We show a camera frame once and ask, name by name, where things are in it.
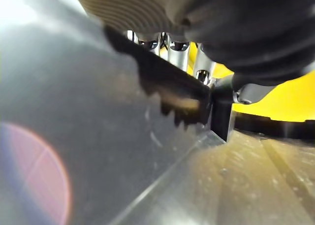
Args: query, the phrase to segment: cylindrical metal part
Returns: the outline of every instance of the cylindrical metal part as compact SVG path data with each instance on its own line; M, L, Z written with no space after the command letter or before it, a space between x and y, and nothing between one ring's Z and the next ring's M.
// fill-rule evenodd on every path
M177 42L168 36L167 48L167 60L179 69L186 72L190 48L189 42Z
M137 39L138 44L143 45L146 49L148 49L150 52L155 53L159 56L159 50L160 50L160 44L161 44L161 38L160 33L154 33L154 34L143 34L143 33L137 33Z
M207 71L209 73L208 80L210 81L215 65L216 63L209 59L203 52L202 44L199 44L195 64L193 66L193 76L197 78L200 71Z

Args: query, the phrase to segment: black plastic part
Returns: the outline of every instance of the black plastic part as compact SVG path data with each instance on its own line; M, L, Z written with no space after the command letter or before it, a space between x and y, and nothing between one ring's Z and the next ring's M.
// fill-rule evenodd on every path
M252 83L303 76L315 59L315 0L195 0L181 16L186 37Z
M214 101L211 110L211 130L225 142L233 128L232 104Z
M277 138L315 140L315 120L305 122L275 121L246 113L235 113L235 128Z

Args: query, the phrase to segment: metal surface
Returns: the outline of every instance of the metal surface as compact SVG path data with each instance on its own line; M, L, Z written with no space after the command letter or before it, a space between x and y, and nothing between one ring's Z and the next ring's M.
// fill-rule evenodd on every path
M193 149L112 225L314 225L309 146L234 132Z
M140 63L117 53L99 22L58 0L0 7L0 224L107 224L202 136L148 97L156 55L132 42Z
M176 41L172 40L170 36L167 38L167 42L167 60L171 64L186 72L190 44L184 44L181 50L177 50L175 47Z
M205 70L209 72L209 79L211 79L213 75L213 71L216 63L209 59L206 54L202 50L202 44L198 45L196 61L193 65L193 76L196 77L197 73L201 70Z

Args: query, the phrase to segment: ribbed rubber surface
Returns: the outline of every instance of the ribbed rubber surface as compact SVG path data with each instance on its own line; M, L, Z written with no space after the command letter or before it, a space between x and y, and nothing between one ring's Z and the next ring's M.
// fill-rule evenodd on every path
M79 0L84 9L101 18L105 24L125 31L181 34L179 27L171 24L160 0Z

